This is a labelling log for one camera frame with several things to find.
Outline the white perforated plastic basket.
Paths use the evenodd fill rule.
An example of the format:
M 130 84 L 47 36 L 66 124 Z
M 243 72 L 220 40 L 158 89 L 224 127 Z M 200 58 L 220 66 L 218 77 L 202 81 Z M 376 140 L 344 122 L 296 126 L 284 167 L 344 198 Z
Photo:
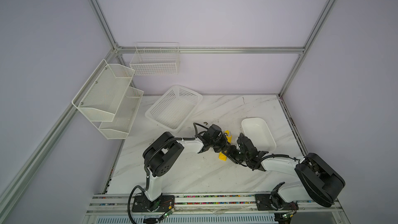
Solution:
M 145 112 L 145 117 L 170 132 L 179 132 L 202 100 L 198 92 L 174 85 Z

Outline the white rectangular plastic tray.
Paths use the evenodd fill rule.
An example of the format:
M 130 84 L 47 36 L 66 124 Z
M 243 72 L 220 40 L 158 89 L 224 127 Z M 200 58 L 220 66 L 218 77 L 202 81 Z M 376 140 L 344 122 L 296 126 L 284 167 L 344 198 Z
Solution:
M 251 139 L 257 150 L 268 152 L 276 150 L 276 142 L 267 123 L 262 118 L 246 118 L 241 122 L 241 127 L 244 135 Z

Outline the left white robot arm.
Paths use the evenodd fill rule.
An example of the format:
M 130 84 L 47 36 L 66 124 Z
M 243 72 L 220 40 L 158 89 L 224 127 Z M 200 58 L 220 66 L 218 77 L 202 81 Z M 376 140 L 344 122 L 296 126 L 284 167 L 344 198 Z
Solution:
M 199 154 L 212 148 L 214 152 L 226 156 L 231 150 L 232 144 L 219 126 L 213 124 L 206 127 L 195 122 L 193 127 L 193 137 L 179 138 L 165 132 L 143 152 L 146 184 L 145 187 L 135 186 L 127 200 L 127 214 L 132 224 L 136 223 L 133 213 L 162 212 L 159 217 L 145 220 L 145 224 L 158 224 L 173 213 L 175 196 L 163 194 L 162 176 L 172 168 L 183 151 Z

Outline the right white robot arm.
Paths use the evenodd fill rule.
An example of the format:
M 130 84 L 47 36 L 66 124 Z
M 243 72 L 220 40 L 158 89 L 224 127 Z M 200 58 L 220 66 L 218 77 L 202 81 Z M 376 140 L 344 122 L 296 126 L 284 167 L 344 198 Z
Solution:
M 331 207 L 346 185 L 344 179 L 315 153 L 292 157 L 259 151 L 244 134 L 238 137 L 237 145 L 229 143 L 226 135 L 219 141 L 220 152 L 235 164 L 252 171 L 276 172 L 296 178 L 292 183 L 278 183 L 269 193 L 268 205 L 274 210 L 298 201 L 314 201 Z

